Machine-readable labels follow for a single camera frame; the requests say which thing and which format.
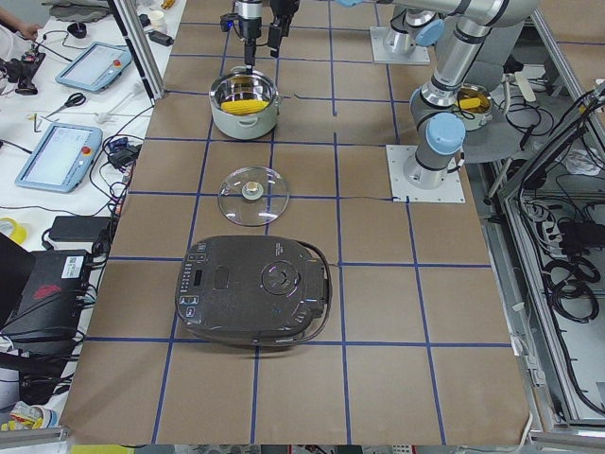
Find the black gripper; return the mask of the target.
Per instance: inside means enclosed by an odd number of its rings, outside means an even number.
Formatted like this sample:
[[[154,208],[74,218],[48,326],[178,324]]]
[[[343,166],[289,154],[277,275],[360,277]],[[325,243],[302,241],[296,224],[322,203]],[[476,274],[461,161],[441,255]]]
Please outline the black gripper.
[[[270,56],[278,58],[282,39],[289,34],[292,19],[299,10],[299,0],[270,0],[273,19],[268,30],[268,48]]]
[[[235,12],[239,21],[239,33],[244,43],[245,65],[254,66],[256,40],[261,37],[262,1],[237,0]]]

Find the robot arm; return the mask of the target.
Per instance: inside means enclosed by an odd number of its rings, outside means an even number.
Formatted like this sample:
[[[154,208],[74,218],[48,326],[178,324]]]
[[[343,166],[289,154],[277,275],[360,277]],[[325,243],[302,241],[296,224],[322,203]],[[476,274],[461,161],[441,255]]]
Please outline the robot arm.
[[[412,157],[404,164],[406,179],[431,190],[441,185],[453,157],[461,152],[466,136],[463,121],[453,113],[462,83],[487,37],[495,27],[516,26],[538,7],[537,1],[397,1],[402,13],[426,11],[458,19],[446,35],[431,79],[414,92],[410,112],[420,138]]]
[[[262,37],[263,6],[272,11],[267,39]],[[220,17],[224,32],[233,31],[244,45],[244,64],[248,70],[256,66],[256,51],[265,46],[271,57],[280,57],[282,40],[289,35],[294,15],[300,3],[292,0],[234,1],[232,10]],[[439,13],[398,5],[394,8],[388,26],[370,29],[373,60],[377,63],[427,65],[430,63],[427,48],[434,45],[445,29]]]

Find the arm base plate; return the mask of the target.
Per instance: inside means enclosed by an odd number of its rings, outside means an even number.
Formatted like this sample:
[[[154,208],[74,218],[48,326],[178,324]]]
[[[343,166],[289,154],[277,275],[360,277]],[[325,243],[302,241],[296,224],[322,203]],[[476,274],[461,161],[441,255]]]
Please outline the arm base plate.
[[[464,203],[456,159],[441,170],[416,161],[416,146],[386,145],[391,197],[399,202]]]
[[[426,47],[417,46],[409,34],[394,31],[390,27],[370,28],[372,56],[375,63],[400,65],[428,65]]]

